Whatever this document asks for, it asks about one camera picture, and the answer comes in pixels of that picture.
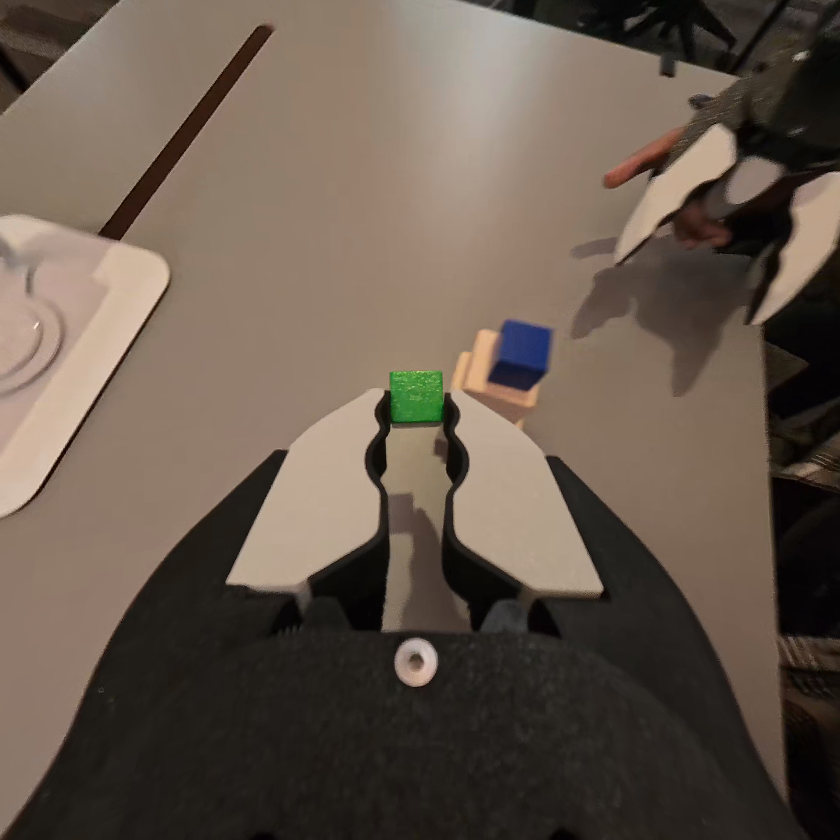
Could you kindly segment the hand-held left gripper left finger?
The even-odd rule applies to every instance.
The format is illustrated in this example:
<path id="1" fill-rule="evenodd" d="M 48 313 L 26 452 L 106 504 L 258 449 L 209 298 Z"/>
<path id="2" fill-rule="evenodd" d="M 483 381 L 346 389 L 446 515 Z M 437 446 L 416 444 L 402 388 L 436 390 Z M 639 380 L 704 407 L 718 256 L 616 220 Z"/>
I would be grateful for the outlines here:
<path id="1" fill-rule="evenodd" d="M 383 389 L 370 389 L 294 441 L 227 585 L 290 595 L 368 595 L 384 582 L 388 403 Z"/>

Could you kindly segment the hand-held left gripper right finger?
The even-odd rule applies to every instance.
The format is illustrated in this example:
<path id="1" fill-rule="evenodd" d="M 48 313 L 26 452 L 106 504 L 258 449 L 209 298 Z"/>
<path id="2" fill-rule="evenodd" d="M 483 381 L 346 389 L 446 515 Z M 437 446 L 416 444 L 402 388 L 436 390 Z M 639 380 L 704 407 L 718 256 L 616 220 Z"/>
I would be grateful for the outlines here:
<path id="1" fill-rule="evenodd" d="M 465 601 L 597 599 L 604 586 L 541 448 L 464 391 L 446 402 L 444 574 Z"/>

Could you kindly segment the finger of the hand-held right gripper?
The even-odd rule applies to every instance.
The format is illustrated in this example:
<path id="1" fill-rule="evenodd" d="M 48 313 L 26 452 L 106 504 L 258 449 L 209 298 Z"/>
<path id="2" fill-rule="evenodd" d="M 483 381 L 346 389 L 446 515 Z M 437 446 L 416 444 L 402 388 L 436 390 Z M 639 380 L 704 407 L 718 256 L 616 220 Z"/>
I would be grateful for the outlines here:
<path id="1" fill-rule="evenodd" d="M 675 162 L 650 179 L 617 240 L 614 264 L 622 264 L 644 245 L 663 223 L 682 209 L 698 187 L 725 175 L 737 157 L 735 133 L 724 125 L 712 125 Z"/>
<path id="2" fill-rule="evenodd" d="M 827 172 L 800 185 L 789 205 L 791 232 L 763 262 L 763 275 L 745 318 L 760 325 L 791 303 L 837 251 L 839 173 Z"/>

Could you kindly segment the large plain wooden cube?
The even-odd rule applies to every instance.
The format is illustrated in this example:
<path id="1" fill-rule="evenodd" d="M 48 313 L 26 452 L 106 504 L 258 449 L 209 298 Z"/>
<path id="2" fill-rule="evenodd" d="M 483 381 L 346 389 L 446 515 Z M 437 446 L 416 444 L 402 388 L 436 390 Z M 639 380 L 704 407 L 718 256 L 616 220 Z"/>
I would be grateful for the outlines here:
<path id="1" fill-rule="evenodd" d="M 478 403 L 504 417 L 519 430 L 524 430 L 529 416 L 539 400 L 539 385 L 528 392 L 518 392 L 488 381 L 481 381 L 471 374 L 472 353 L 459 354 L 450 383 L 451 392 L 463 392 Z"/>

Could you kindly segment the blue wooden cube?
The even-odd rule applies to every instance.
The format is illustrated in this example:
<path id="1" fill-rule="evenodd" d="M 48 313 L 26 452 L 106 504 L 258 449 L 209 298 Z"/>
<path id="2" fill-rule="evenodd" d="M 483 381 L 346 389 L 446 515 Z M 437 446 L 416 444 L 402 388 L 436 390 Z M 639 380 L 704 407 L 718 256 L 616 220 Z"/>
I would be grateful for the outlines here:
<path id="1" fill-rule="evenodd" d="M 501 324 L 488 381 L 528 392 L 541 382 L 550 365 L 553 330 L 516 319 Z"/>

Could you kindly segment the small green wooden cube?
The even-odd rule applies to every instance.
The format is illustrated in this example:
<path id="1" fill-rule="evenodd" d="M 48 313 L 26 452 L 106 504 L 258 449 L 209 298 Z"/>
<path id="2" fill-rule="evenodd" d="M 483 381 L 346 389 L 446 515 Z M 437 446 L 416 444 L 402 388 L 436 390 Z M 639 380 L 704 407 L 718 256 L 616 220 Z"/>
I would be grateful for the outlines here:
<path id="1" fill-rule="evenodd" d="M 397 425 L 441 424 L 445 412 L 443 372 L 392 371 L 391 421 Z"/>

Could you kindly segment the medium plain wooden cube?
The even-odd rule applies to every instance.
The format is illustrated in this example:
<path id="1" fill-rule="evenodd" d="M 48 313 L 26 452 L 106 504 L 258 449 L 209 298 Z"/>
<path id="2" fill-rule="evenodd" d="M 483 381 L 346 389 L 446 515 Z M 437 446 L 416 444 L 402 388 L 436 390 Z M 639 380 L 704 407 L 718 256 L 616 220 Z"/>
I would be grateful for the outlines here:
<path id="1" fill-rule="evenodd" d="M 477 376 L 481 381 L 495 383 L 490 380 L 491 368 L 495 362 L 497 345 L 500 340 L 499 332 L 483 329 L 478 331 L 472 348 L 471 374 Z M 523 391 L 518 388 L 503 385 L 515 389 L 518 392 L 528 392 L 532 388 Z"/>

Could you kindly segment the person's right hand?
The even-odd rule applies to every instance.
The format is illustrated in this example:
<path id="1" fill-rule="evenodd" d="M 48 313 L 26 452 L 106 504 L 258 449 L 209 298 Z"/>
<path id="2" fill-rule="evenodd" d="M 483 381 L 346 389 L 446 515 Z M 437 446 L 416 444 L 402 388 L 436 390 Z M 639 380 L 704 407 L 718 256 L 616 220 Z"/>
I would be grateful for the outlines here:
<path id="1" fill-rule="evenodd" d="M 685 132 L 685 126 L 673 128 L 636 150 L 603 175 L 602 186 L 606 190 L 613 190 L 641 174 L 659 168 L 667 161 Z M 675 238 L 686 249 L 696 249 L 702 245 L 722 248 L 732 240 L 730 228 L 722 221 L 708 216 L 703 201 L 698 197 L 683 203 L 670 218 L 670 222 Z"/>

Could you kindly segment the black chair base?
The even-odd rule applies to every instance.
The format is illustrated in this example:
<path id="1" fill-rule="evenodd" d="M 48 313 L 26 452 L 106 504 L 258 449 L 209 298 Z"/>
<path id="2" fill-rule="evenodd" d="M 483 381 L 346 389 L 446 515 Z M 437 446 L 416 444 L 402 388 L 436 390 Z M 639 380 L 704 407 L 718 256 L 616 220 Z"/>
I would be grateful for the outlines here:
<path id="1" fill-rule="evenodd" d="M 580 2 L 575 25 L 584 34 L 625 45 L 654 30 L 667 44 L 676 32 L 678 52 L 690 64 L 697 63 L 695 30 L 700 29 L 722 43 L 723 51 L 712 64 L 721 71 L 729 70 L 737 45 L 736 36 L 702 1 Z"/>

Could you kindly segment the white document stand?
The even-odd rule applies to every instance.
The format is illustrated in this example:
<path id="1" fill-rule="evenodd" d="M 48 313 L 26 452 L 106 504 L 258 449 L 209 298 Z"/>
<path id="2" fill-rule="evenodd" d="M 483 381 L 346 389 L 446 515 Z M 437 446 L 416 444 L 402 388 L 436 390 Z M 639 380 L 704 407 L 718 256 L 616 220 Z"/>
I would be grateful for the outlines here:
<path id="1" fill-rule="evenodd" d="M 163 257 L 27 215 L 1 220 L 1 516 L 25 507 L 169 286 Z"/>

